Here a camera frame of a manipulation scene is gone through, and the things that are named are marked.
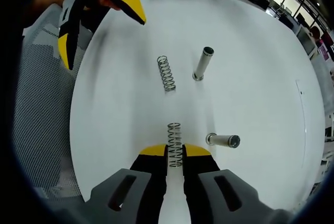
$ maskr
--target metal spring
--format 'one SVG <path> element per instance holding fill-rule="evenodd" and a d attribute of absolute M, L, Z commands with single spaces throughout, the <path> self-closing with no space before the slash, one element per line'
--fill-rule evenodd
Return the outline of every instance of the metal spring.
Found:
<path fill-rule="evenodd" d="M 165 88 L 165 91 L 172 91 L 175 90 L 176 85 L 174 78 L 172 76 L 171 68 L 168 63 L 167 56 L 162 55 L 159 56 L 157 59 L 158 67 L 160 70 L 161 79 L 163 82 L 163 87 Z"/>
<path fill-rule="evenodd" d="M 168 127 L 168 156 L 169 166 L 177 168 L 182 166 L 182 143 L 180 137 L 180 123 L 170 123 Z"/>

